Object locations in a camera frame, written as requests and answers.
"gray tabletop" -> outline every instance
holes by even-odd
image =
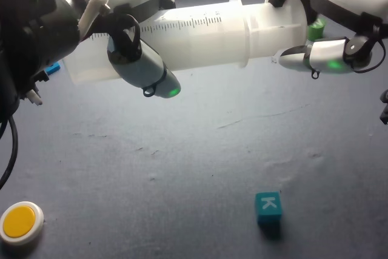
[[[1,245],[1,258],[388,257],[387,62],[316,81],[270,58],[176,76],[182,92],[168,100],[122,80],[74,86],[63,69],[38,84],[44,105],[15,115],[0,212],[32,201],[44,229],[28,249]],[[1,172],[10,149],[8,129]],[[281,191],[277,240],[255,222],[264,191]]]

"teal cube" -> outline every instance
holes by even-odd
[[[279,192],[260,192],[255,198],[258,224],[279,221],[282,214]]]

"wire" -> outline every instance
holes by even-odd
[[[0,126],[0,139],[2,138],[5,129],[7,128],[8,121],[4,121]]]
[[[372,70],[375,70],[377,67],[379,67],[384,62],[386,55],[387,55],[386,46],[384,45],[383,41],[380,39],[378,40],[378,43],[380,44],[381,48],[383,48],[383,57],[381,58],[381,61],[379,63],[377,63],[377,65],[375,65],[369,69],[359,70],[359,71],[353,70],[354,73],[363,74],[363,73],[370,72]]]
[[[2,177],[0,178],[0,190],[2,189],[4,184],[7,182],[8,178],[10,177],[10,175],[12,173],[13,166],[15,166],[16,158],[18,157],[18,147],[19,147],[18,130],[16,128],[16,124],[15,124],[15,121],[14,121],[12,116],[8,119],[8,121],[10,123],[11,132],[12,132],[12,153],[11,153],[10,161],[8,162],[8,166],[5,169]]]

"green light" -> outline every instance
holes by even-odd
[[[173,90],[170,91],[169,96],[170,96],[170,97],[174,97],[174,96],[177,95],[180,91],[181,91],[181,89],[179,89],[179,88],[173,89]]]
[[[342,63],[338,61],[329,61],[327,65],[329,66],[330,69],[337,69],[337,70],[342,69]]]

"blue block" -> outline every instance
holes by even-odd
[[[52,73],[57,72],[60,68],[61,68],[61,66],[59,65],[59,63],[55,62],[52,66],[50,66],[49,68],[46,68],[44,70],[46,71],[46,73],[48,75],[51,75]]]
[[[279,221],[282,214],[279,192],[260,192],[255,198],[258,224]]]

